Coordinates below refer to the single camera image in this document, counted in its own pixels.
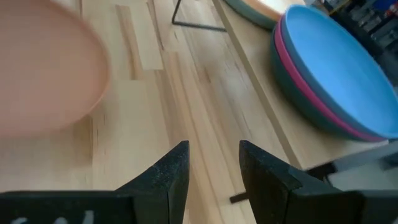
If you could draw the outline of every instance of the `pink bowl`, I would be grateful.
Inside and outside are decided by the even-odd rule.
[[[280,18],[277,26],[275,27],[275,46],[277,49],[277,53],[279,54],[279,57],[282,61],[282,64],[287,70],[287,73],[290,75],[292,78],[293,82],[295,83],[296,87],[308,98],[308,100],[313,104],[316,109],[318,109],[326,118],[337,124],[341,129],[344,129],[347,133],[350,133],[360,139],[366,140],[366,141],[381,141],[383,140],[382,138],[378,138],[375,136],[370,136],[368,134],[361,133],[354,128],[352,128],[350,125],[346,124],[344,121],[342,121],[337,115],[335,115],[329,108],[322,102],[321,99],[319,99],[316,94],[311,90],[311,88],[308,86],[307,82],[301,77],[301,74],[299,71],[296,69],[292,59],[290,58],[290,55],[285,47],[283,38],[282,38],[282,33],[281,33],[281,21],[283,17]]]

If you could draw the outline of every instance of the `teal bowl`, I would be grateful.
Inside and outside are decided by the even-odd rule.
[[[357,136],[353,136],[344,129],[341,129],[334,122],[330,121],[321,111],[316,109],[316,107],[312,105],[308,98],[304,96],[304,94],[295,86],[294,81],[282,64],[282,61],[280,60],[279,54],[276,50],[274,33],[275,29],[272,31],[270,44],[272,70],[274,72],[276,82],[280,86],[286,98],[292,102],[292,104],[304,115],[304,117],[306,117],[307,120],[309,120],[319,129],[325,130],[326,132],[332,133],[341,138],[355,141],[366,141],[364,139],[358,138]]]
[[[260,12],[257,12],[242,0],[225,0],[225,2],[236,13],[264,29],[272,30],[277,24],[277,21],[274,21],[271,18],[264,16]]]

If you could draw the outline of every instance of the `wooden surface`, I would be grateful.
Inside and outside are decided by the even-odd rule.
[[[314,128],[285,100],[274,81],[271,33],[237,15],[223,0],[213,2],[292,165],[308,169],[387,143],[344,141]]]
[[[288,160],[228,34],[172,26],[172,0],[58,1],[105,43],[111,88],[67,129],[0,140],[0,190],[113,190],[188,139],[185,223],[255,223],[249,202],[228,201],[244,191],[239,140]],[[179,20],[222,26],[210,0],[181,10]]]

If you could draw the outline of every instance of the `black metal wire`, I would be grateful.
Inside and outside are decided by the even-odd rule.
[[[184,27],[191,27],[191,28],[196,28],[196,29],[205,29],[205,30],[213,30],[217,32],[226,32],[226,29],[223,27],[215,27],[215,26],[209,26],[209,25],[203,25],[203,24],[195,24],[191,22],[181,22],[181,21],[176,21],[175,17],[177,15],[178,9],[180,8],[181,0],[177,1],[177,4],[175,5],[173,17],[172,17],[172,24],[176,26],[184,26]]]

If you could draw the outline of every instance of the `wooden table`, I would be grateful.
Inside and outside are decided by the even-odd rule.
[[[293,166],[308,169],[387,144],[346,141],[313,127],[285,100],[273,79],[271,33],[236,14],[223,0],[213,3]]]

